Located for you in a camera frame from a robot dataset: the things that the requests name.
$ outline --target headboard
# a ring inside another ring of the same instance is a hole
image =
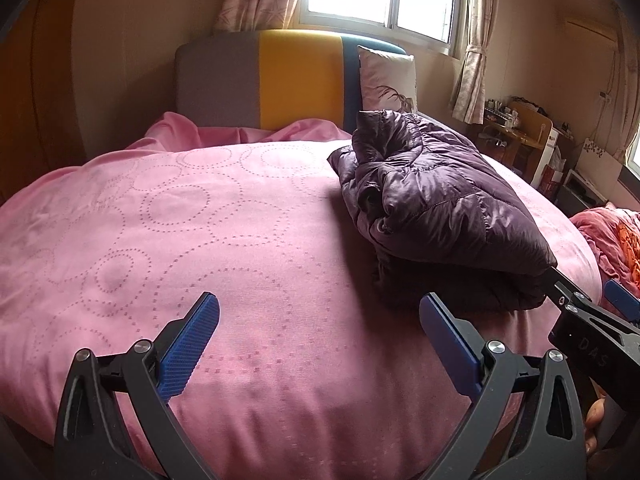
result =
[[[177,112],[198,126],[276,130],[319,118],[352,133],[362,109],[357,46],[385,41],[318,30],[221,33],[175,56]]]

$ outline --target folded down jacket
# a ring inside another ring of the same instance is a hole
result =
[[[427,118],[360,112],[328,159],[391,305],[439,294],[455,312],[542,304],[556,258],[514,190],[464,136]]]

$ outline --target curtain tieback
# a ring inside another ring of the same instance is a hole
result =
[[[469,45],[466,48],[467,52],[473,52],[474,54],[481,54],[482,56],[486,56],[486,49],[484,46],[479,45]]]

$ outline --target orange fabric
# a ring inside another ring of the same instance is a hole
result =
[[[631,270],[634,283],[640,287],[640,237],[624,222],[616,227],[618,240],[626,256],[626,264]]]

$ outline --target wooden desk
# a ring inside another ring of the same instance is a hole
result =
[[[513,161],[516,159],[516,155],[518,154],[518,150],[521,146],[529,146],[533,148],[531,154],[529,155],[529,158],[527,159],[526,173],[529,173],[530,164],[532,164],[539,158],[537,157],[538,153],[535,150],[542,150],[545,145],[542,142],[539,142],[537,139],[529,137],[526,133],[520,130],[517,130],[515,128],[507,128],[506,126],[501,126],[500,124],[491,121],[485,121],[482,131],[485,132],[488,129],[496,130],[504,136],[509,137],[509,144],[507,145],[507,149],[505,150],[502,160],[500,161],[507,168],[513,167]]]

